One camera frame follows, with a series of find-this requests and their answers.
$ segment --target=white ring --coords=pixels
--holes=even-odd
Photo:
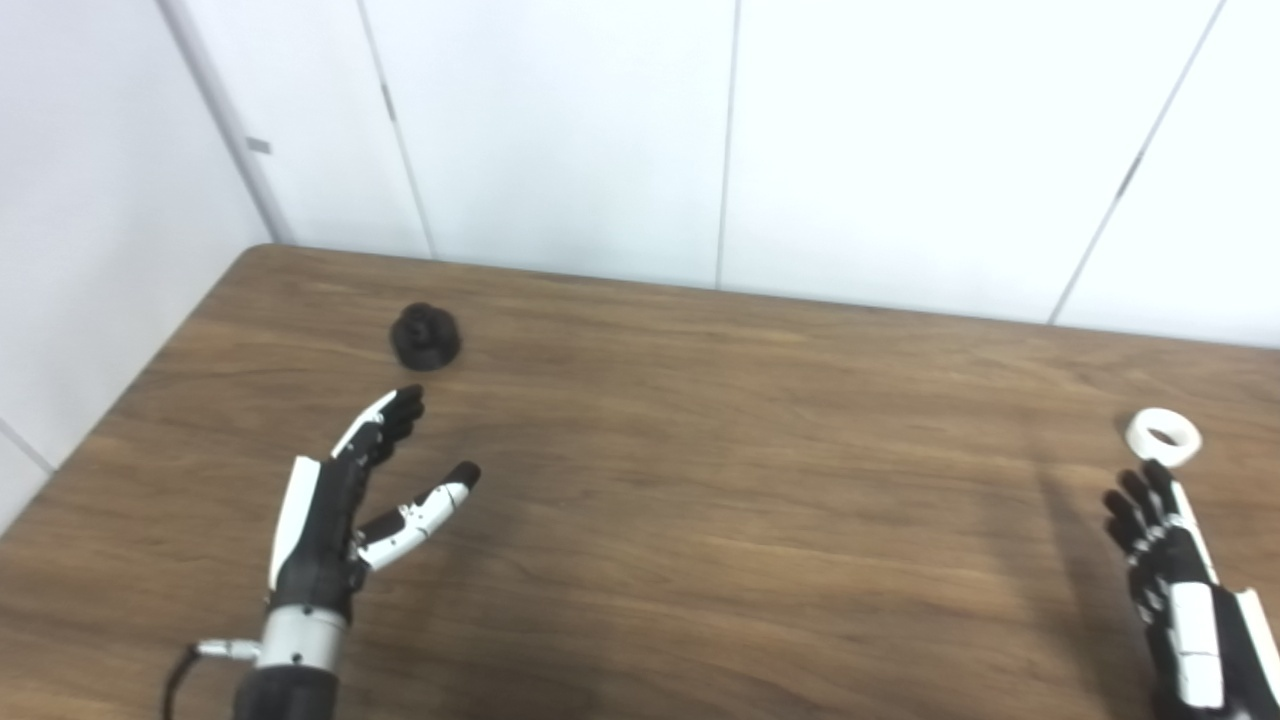
[[[1156,460],[1165,468],[1176,468],[1187,462],[1204,443],[1190,420],[1164,407],[1139,410],[1129,423],[1124,437],[1134,455],[1142,460]]]

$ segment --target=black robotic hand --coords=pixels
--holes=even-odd
[[[1155,460],[1103,503],[1147,625],[1158,720],[1280,720],[1280,656],[1258,596],[1219,584],[1181,483]]]

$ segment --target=black cable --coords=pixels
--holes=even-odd
[[[178,685],[182,684],[187,671],[197,660],[200,660],[200,650],[196,648],[196,643],[191,643],[182,651],[173,670],[169,670],[169,676],[164,682],[164,696],[160,697],[160,720],[173,720],[173,698],[178,694]]]

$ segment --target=white wall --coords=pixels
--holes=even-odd
[[[710,287],[732,0],[367,0],[440,258]]]
[[[1217,0],[165,1],[228,113],[296,149],[257,160],[305,243],[424,255],[412,196],[444,260],[1280,346],[1280,301],[1224,252],[1272,237],[1274,161],[1244,149],[1275,141],[1274,19],[1188,83],[1219,97],[1175,105],[1184,137],[1116,205]],[[1239,151],[1178,118],[1226,106],[1258,118]],[[1162,272],[1212,288],[1193,323],[1116,282],[1152,233],[1180,237]]]
[[[246,137],[287,241],[433,256],[356,0],[163,0]]]
[[[723,287],[1046,322],[1206,0],[744,0]]]
[[[1280,347],[1280,4],[1229,0],[1060,322]]]
[[[0,4],[0,94],[3,528],[268,233],[152,3]]]

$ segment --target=robot finger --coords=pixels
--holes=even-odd
[[[1111,511],[1112,519],[1124,527],[1124,536],[1126,538],[1134,538],[1129,552],[1147,550],[1146,542],[1139,542],[1148,539],[1148,532],[1147,525],[1142,521],[1142,514],[1138,509],[1134,507],[1134,505],[1123,495],[1120,495],[1119,491],[1114,489],[1107,491],[1107,493],[1102,496],[1102,503]]]
[[[334,448],[334,460],[369,464],[381,443],[381,427],[378,423],[365,423],[342,447]]]
[[[1147,478],[1147,487],[1160,498],[1162,515],[1178,515],[1183,512],[1181,505],[1174,493],[1174,475],[1167,468],[1156,460],[1147,460],[1142,464],[1142,475]]]
[[[1117,518],[1111,518],[1107,520],[1107,534],[1111,536],[1111,539],[1120,547],[1120,551],[1129,557],[1129,562],[1137,564],[1138,541],[1140,541],[1143,536],[1138,533],[1133,523],[1123,523]]]
[[[1142,478],[1137,473],[1133,470],[1120,473],[1120,487],[1124,488],[1129,500],[1142,511],[1142,520],[1147,525],[1148,532],[1164,524],[1160,497],[1151,492],[1151,488],[1147,483],[1142,482]]]

